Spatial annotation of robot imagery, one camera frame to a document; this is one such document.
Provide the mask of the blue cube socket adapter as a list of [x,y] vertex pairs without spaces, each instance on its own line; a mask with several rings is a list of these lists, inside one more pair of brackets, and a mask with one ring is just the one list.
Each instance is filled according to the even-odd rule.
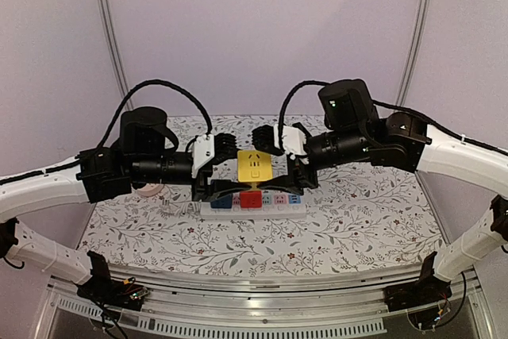
[[233,207],[233,196],[226,195],[210,203],[210,208],[215,210],[231,210]]

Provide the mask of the yellow cube socket adapter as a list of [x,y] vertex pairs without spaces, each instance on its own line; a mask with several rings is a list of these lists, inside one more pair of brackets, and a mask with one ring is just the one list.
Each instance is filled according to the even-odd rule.
[[237,178],[240,183],[261,183],[273,178],[271,155],[256,150],[237,153]]

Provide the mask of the white multicolour power strip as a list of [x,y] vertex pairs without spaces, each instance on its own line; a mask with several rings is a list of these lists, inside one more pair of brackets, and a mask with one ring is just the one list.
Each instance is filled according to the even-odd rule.
[[261,191],[263,205],[260,209],[242,209],[240,193],[232,194],[233,207],[231,210],[215,210],[210,208],[210,202],[201,202],[200,215],[208,220],[264,220],[285,218],[306,218],[307,209],[304,198],[276,191]]

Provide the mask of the red cube socket adapter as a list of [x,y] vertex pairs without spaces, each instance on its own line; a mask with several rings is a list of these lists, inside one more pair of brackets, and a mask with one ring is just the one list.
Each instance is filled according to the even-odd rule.
[[240,206],[242,209],[260,209],[263,205],[261,191],[245,191],[240,193]]

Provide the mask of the pink round power socket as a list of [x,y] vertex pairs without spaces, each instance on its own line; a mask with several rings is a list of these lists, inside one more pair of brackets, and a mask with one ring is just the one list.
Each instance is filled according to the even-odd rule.
[[142,197],[152,197],[159,194],[163,189],[164,189],[163,184],[150,183],[142,188],[137,189],[136,193],[138,193]]

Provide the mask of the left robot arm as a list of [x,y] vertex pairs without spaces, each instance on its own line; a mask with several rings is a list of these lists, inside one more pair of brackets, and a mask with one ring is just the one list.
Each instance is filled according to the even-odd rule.
[[124,112],[120,137],[111,147],[93,148],[53,168],[39,169],[1,181],[1,258],[15,268],[25,263],[65,279],[81,298],[100,307],[139,311],[148,289],[129,278],[112,279],[104,256],[85,254],[36,233],[19,216],[54,206],[90,203],[128,195],[149,184],[188,185],[195,202],[211,202],[248,186],[212,180],[213,166],[237,156],[232,134],[205,133],[191,152],[180,152],[167,114],[144,106]]

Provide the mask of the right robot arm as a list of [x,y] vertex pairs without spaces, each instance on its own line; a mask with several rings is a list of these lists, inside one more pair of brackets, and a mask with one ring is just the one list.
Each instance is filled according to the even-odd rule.
[[301,195],[318,187],[318,172],[366,162],[409,173],[445,175],[488,189],[495,197],[485,214],[458,239],[423,261],[417,280],[386,287],[389,311],[406,310],[449,298],[452,281],[507,242],[507,152],[459,135],[432,118],[402,106],[380,117],[362,79],[320,83],[318,98],[326,131],[311,135],[283,120],[252,133],[261,152],[287,158],[287,173],[260,184],[263,190]]

